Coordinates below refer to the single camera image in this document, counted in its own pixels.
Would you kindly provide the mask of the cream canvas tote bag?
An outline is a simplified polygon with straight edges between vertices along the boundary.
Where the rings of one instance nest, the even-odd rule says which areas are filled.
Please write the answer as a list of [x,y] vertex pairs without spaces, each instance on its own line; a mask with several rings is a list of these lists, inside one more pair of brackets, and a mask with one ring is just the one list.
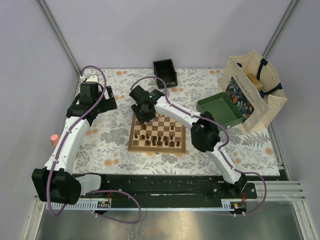
[[[261,91],[246,73],[262,83]],[[240,125],[246,134],[266,128],[287,101],[276,69],[255,50],[228,58],[218,88],[242,114]]]

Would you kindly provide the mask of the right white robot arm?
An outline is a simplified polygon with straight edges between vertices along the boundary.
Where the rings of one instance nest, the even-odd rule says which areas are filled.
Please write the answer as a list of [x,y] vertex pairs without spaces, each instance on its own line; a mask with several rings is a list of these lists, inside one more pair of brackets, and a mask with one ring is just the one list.
[[245,193],[248,179],[225,151],[225,144],[219,136],[220,125],[209,112],[191,111],[170,101],[165,93],[156,89],[148,92],[139,85],[130,89],[129,96],[135,101],[131,109],[141,124],[153,120],[156,114],[165,115],[182,124],[191,133],[193,147],[206,153],[222,173],[224,181],[228,183],[228,194],[239,198]]

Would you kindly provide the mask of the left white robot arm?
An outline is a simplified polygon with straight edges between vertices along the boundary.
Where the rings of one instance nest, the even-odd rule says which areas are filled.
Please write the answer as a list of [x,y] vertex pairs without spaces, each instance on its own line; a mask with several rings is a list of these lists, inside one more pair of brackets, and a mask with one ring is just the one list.
[[96,197],[107,195],[109,186],[97,174],[73,176],[73,167],[81,143],[95,118],[117,109],[111,86],[102,95],[101,85],[94,81],[83,82],[80,92],[67,109],[64,130],[49,160],[43,168],[31,175],[41,201],[74,205],[80,196],[92,192]]

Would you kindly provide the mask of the green metal tray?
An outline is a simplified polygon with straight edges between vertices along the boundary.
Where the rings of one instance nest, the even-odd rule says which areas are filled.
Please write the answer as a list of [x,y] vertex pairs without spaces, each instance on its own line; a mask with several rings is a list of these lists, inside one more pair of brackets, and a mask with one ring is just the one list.
[[214,120],[225,129],[242,123],[244,117],[225,92],[197,101],[196,109],[200,113],[209,112]]

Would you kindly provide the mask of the wooden chess board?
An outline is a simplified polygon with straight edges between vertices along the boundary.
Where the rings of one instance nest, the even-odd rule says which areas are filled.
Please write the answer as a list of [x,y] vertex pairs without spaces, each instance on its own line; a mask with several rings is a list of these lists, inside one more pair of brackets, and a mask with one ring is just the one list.
[[132,117],[128,151],[137,153],[185,154],[186,128],[173,118],[156,114],[149,122]]

